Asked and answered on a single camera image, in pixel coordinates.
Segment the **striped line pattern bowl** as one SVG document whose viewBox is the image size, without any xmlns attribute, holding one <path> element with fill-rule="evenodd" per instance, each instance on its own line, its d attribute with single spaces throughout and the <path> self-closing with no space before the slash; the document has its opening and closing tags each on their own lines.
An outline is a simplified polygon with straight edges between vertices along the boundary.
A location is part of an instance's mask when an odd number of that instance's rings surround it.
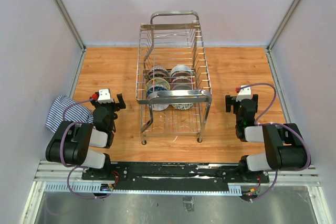
<svg viewBox="0 0 336 224">
<path fill-rule="evenodd" d="M 151 108 L 153 111 L 163 111 L 166 110 L 170 104 L 152 104 Z"/>
</svg>

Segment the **black floral red bowl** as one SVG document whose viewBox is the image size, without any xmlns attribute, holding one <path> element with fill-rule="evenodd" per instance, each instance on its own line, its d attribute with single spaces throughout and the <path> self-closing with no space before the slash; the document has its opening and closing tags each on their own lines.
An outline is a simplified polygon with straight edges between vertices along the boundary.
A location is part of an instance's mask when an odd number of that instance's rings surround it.
<svg viewBox="0 0 336 224">
<path fill-rule="evenodd" d="M 194 106 L 194 103 L 174 103 L 172 106 L 178 110 L 188 110 Z"/>
</svg>

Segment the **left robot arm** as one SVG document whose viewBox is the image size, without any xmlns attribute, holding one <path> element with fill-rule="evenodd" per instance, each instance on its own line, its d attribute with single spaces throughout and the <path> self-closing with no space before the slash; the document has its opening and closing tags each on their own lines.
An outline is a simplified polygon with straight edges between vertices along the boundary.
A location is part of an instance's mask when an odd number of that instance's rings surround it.
<svg viewBox="0 0 336 224">
<path fill-rule="evenodd" d="M 53 132 L 45 157 L 49 162 L 65 167 L 80 167 L 89 172 L 90 179 L 114 179 L 120 175 L 111 164 L 110 156 L 92 150 L 110 148 L 116 132 L 117 112 L 126 108 L 121 94 L 111 97 L 109 89 L 95 92 L 88 100 L 90 111 L 83 102 L 61 95 L 53 102 L 45 126 Z"/>
</svg>

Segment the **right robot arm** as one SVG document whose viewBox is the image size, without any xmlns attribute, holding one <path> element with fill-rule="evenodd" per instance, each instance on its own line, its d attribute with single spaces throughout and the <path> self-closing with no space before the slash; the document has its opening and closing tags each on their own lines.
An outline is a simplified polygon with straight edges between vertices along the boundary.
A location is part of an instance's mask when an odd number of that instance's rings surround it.
<svg viewBox="0 0 336 224">
<path fill-rule="evenodd" d="M 232 172 L 242 181 L 250 182 L 263 172 L 301 171 L 310 166 L 311 155 L 296 124 L 255 124 L 258 95 L 226 95 L 225 109 L 235 114 L 235 132 L 239 140 L 261 143 L 265 148 L 262 153 L 241 157 Z"/>
</svg>

